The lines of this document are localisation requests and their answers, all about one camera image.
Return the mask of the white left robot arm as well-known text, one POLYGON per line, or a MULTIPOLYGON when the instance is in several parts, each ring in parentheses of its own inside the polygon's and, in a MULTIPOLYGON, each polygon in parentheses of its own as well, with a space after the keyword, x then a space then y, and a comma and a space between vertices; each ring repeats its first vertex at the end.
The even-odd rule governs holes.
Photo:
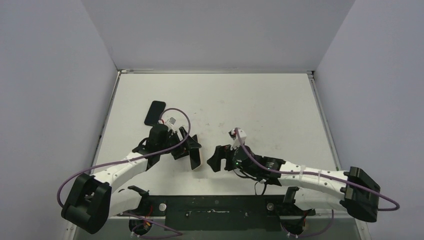
POLYGON ((149 193, 133 185, 122 186, 151 169, 166 154, 171 154, 175 160, 188 156, 194 160, 196 168, 200 163, 201 147, 197 136, 190 136, 184 127, 175 131, 158 123, 123 160, 94 174, 85 171, 77 174, 62 206, 61 217, 94 234, 110 217, 126 211, 144 215, 149 210, 149 193))

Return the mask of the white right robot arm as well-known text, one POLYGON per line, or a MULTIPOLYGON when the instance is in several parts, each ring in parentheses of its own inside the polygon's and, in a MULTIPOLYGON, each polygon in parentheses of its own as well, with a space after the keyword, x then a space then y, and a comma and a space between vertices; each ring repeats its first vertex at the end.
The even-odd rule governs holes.
POLYGON ((351 217, 369 223, 378 218, 381 187, 361 168, 321 170, 294 164, 280 158, 254 154, 249 147, 234 148, 218 145, 207 164, 219 172, 240 170, 268 185, 294 187, 286 193, 282 207, 290 215, 300 210, 324 209, 345 211, 351 217))

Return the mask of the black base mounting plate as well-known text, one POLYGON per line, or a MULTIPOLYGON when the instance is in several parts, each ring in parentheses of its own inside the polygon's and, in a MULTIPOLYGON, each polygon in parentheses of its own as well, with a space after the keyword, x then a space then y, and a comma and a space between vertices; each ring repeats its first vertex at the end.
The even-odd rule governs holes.
POLYGON ((130 210, 143 217, 163 217, 165 225, 181 231, 279 232, 281 222, 301 227, 314 209, 302 210, 295 205, 295 187, 285 195, 148 195, 130 186, 144 199, 130 210))

